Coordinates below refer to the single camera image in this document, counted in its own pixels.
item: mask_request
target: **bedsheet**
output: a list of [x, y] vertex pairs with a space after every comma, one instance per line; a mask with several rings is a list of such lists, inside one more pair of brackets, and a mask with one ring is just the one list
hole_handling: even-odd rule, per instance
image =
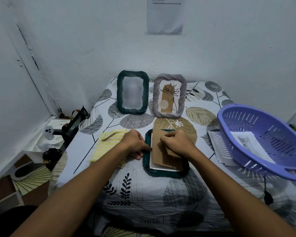
[[[219, 163], [215, 156], [207, 132], [219, 127], [216, 117], [220, 108], [233, 103], [217, 83], [188, 83], [185, 111], [179, 119], [154, 117], [152, 81], [149, 87], [149, 106], [146, 113], [124, 115], [116, 107], [116, 78], [110, 81], [92, 109], [91, 125], [77, 133], [55, 167], [50, 181], [50, 192], [63, 186], [88, 167], [100, 133], [126, 128], [137, 129], [145, 136], [148, 130], [156, 126], [188, 133], [196, 146], [212, 162], [264, 201], [264, 176], [242, 167], [225, 166]], [[188, 175], [174, 179], [148, 175], [141, 160], [127, 158], [126, 162], [123, 169], [115, 170], [95, 203], [97, 211], [89, 217], [90, 227], [96, 235], [101, 235], [103, 228], [110, 221], [153, 228], [165, 234], [175, 231], [231, 230], [211, 191], [191, 163]], [[266, 190], [273, 198], [270, 207], [296, 228], [296, 183], [276, 176], [267, 176]]]

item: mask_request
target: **beige circle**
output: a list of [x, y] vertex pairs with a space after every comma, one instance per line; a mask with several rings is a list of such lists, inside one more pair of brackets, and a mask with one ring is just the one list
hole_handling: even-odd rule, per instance
[[168, 108], [169, 103], [167, 100], [162, 100], [162, 101], [160, 101], [159, 106], [161, 107], [161, 109], [166, 109], [166, 108]]

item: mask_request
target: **dark green picture frame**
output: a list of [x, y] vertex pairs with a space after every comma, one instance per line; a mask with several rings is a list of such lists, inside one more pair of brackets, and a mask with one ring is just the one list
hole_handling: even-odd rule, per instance
[[[143, 82], [143, 105], [138, 109], [126, 109], [123, 105], [123, 79], [125, 76], [140, 77]], [[122, 114], [144, 114], [148, 107], [148, 95], [149, 95], [149, 77], [146, 72], [143, 71], [121, 71], [117, 77], [117, 108]]]
[[[150, 129], [145, 136], [145, 143], [149, 146], [151, 145], [151, 133], [152, 133], [152, 129]], [[182, 157], [182, 166], [183, 166], [182, 171], [174, 172], [174, 171], [165, 171], [165, 170], [153, 170], [150, 168], [150, 151], [143, 151], [143, 154], [144, 154], [143, 156], [144, 170], [151, 176], [182, 178], [186, 176], [190, 170], [189, 162], [184, 157]]]

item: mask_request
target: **purple basket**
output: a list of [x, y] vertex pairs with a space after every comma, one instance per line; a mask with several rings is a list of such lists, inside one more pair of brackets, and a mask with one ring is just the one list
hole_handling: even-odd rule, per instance
[[[229, 104], [217, 115], [230, 155], [250, 171], [296, 181], [296, 132], [276, 117], [253, 107]], [[274, 163], [242, 147], [230, 131], [251, 131]]]

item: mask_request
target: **white wall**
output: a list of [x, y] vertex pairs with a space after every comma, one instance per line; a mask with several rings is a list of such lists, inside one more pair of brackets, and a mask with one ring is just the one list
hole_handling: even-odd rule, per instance
[[11, 0], [56, 104], [92, 105], [121, 70], [219, 83], [287, 120], [296, 109], [296, 0], [188, 0], [181, 36], [148, 36], [147, 0]]
[[0, 174], [50, 116], [0, 21]]

